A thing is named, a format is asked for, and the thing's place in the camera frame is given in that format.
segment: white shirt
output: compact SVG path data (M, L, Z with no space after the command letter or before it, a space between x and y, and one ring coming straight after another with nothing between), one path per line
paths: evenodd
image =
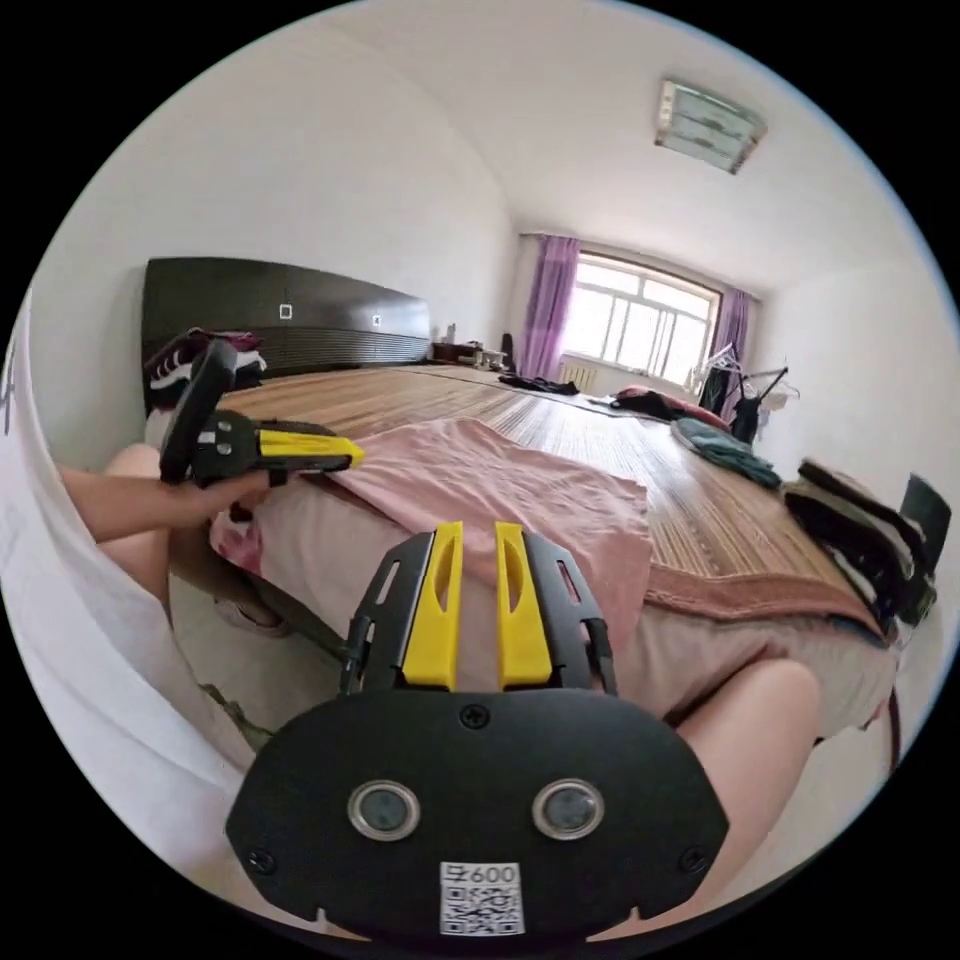
M63 488L33 402L29 327L28 293L0 380L0 589L40 703L157 856L237 906L322 931L322 915L311 925L267 904L227 842L253 752L197 685L160 602L99 550Z

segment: person's arm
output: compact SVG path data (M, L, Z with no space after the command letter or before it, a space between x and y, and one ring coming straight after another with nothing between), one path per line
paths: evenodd
M270 489L265 471L223 480L201 490L146 477L118 477L58 467L63 485L97 543L148 530L192 527L238 500Z

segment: window frame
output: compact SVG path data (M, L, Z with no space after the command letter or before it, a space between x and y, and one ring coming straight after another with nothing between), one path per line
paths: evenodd
M668 273L664 270L658 270L654 267L648 267L644 264L635 263L633 261L621 260L617 257L607 256L599 253L591 253L588 250L582 251L580 256L577 258L577 266L579 267L581 264L602 267L607 270L616 270L619 273L626 273L636 276L640 280L639 289L641 292L636 294L624 293L623 291L616 290L612 287L604 287L599 284L580 283L578 281L574 281L574 290L586 290L592 293L598 293L610 297L610 312L607 314L607 329L604 333L603 344L600 347L600 353L598 356L573 350L564 350L564 356L575 357L578 360L586 360L590 363L598 364L600 366L611 367L624 373L637 374L639 376L647 377L651 380L660 380L664 383L669 383L675 387L682 388L682 383L677 383L674 380L661 377L659 374L651 373L649 370L631 367L619 361L620 353L623 349L623 340L627 332L630 307L633 304L637 304L638 306L655 308L659 311L657 318L657 329L654 333L653 345L651 346L651 358L654 360L658 358L658 354L660 353L658 343L662 340L662 331L664 329L662 316L664 313L673 315L673 323L670 326L669 341L667 343L666 351L663 353L663 366L666 365L670 356L670 348L673 345L673 336L676 330L677 318L683 316L697 323L702 323L705 327L705 335L703 338L703 346L701 347L700 351L700 357L697 360L697 365L699 366L703 363L710 351L710 345L713 341L716 331L717 317L720 312L720 301L723 297L722 292L712 287L708 287L705 284L696 283L692 280L686 279L685 277L679 277L676 274ZM707 300L709 302L709 308L707 310L706 318L694 316L685 310L678 310L675 307L670 307L667 304L659 303L656 300L646 299L642 295L643 285L646 280L654 280L658 283L672 287L675 290L679 290L684 293L690 293L694 296ZM616 310L618 300L623 300L628 304L627 315L624 317L623 323L620 327L620 341L617 344L617 350L615 353L617 359L606 360L604 359L604 355L607 352L607 344L610 338L611 330L613 329L614 312Z

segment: window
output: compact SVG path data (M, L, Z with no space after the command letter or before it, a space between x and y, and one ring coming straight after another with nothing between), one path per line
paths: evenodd
M682 385L703 361L719 300L706 287L584 254L563 352Z

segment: knee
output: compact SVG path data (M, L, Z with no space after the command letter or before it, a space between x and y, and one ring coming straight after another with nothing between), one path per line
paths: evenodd
M131 444L107 464L104 473L118 477L159 477L160 454L145 443Z
M821 686L808 666L796 660L763 660L747 669L798 724L808 723L819 731Z

